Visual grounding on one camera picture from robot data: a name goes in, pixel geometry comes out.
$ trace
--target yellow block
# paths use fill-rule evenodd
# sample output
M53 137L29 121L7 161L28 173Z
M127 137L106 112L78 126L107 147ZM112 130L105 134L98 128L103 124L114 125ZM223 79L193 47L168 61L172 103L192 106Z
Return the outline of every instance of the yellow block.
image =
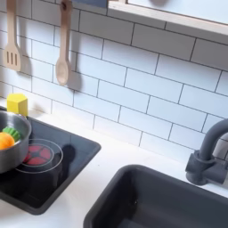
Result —
M24 94L9 94L7 97L7 111L28 115L28 99Z

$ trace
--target orange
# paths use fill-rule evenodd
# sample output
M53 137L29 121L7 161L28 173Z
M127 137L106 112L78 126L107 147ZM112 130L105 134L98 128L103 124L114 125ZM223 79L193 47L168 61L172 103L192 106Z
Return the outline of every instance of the orange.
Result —
M0 133L0 150L12 147L15 144L14 139L7 133Z

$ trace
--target gray faucet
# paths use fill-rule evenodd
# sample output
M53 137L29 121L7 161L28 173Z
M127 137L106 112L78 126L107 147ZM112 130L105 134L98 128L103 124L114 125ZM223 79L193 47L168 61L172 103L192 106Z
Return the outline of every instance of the gray faucet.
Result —
M228 163L222 164L212 155L219 138L228 133L228 119L212 126L207 132L199 151L191 154L187 167L186 177L189 182L204 185L208 181L224 183L227 175Z

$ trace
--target green vegetable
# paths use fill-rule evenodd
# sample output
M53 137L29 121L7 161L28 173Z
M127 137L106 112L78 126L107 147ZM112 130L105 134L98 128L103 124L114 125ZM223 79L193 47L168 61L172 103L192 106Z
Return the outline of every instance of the green vegetable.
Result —
M6 128L3 129L3 132L11 135L15 142L19 141L20 139L20 133L12 127L7 126Z

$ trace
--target red burner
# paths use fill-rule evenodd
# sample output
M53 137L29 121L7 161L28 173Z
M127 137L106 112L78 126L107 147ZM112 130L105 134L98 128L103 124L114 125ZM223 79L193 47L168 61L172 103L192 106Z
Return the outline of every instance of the red burner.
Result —
M29 145L28 155L23 163L27 166L41 166L53 158L53 152L44 145Z

